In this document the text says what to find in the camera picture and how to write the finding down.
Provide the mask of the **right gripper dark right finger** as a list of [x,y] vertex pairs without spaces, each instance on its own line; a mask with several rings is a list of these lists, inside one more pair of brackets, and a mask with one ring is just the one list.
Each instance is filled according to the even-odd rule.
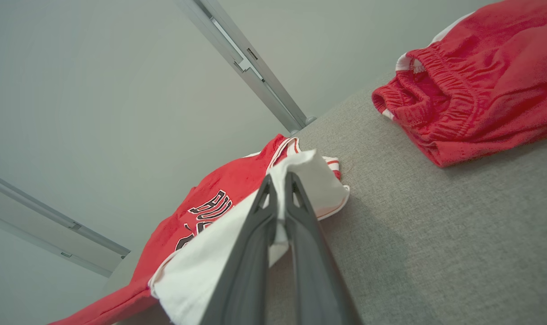
[[361,325],[299,176],[285,177],[285,230],[292,247],[298,325]]

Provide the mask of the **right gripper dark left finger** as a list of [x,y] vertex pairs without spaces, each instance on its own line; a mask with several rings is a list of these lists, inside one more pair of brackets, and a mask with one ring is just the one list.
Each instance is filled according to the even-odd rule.
[[278,196],[270,176],[261,183],[200,323],[263,325],[269,247],[276,234]]

